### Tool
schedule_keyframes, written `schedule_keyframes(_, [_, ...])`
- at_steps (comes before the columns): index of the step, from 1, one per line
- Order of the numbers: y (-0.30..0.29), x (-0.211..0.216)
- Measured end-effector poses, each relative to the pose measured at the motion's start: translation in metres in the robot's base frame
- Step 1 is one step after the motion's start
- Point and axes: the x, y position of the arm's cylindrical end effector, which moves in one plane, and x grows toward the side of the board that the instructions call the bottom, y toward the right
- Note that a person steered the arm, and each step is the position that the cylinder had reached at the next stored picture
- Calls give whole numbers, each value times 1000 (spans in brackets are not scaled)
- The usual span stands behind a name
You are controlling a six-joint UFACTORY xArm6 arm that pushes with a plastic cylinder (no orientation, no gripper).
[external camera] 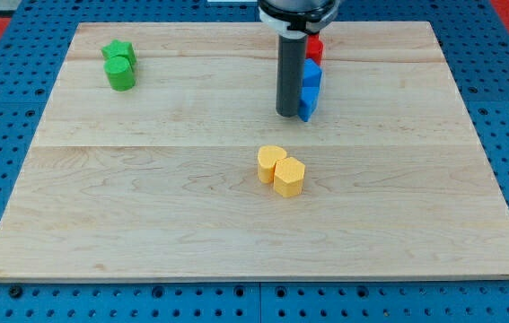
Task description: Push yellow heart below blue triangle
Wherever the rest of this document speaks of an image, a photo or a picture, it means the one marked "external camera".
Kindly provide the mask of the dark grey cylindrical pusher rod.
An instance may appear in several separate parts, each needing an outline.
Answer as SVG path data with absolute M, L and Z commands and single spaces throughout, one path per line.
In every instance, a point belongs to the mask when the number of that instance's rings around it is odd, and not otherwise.
M 276 74 L 276 113 L 290 118 L 298 114 L 303 87 L 307 37 L 278 37 Z

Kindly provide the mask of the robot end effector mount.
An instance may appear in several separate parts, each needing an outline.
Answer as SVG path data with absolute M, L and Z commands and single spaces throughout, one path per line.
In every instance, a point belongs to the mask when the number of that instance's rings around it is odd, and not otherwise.
M 340 0 L 258 0 L 259 18 L 279 36 L 302 39 L 332 23 Z

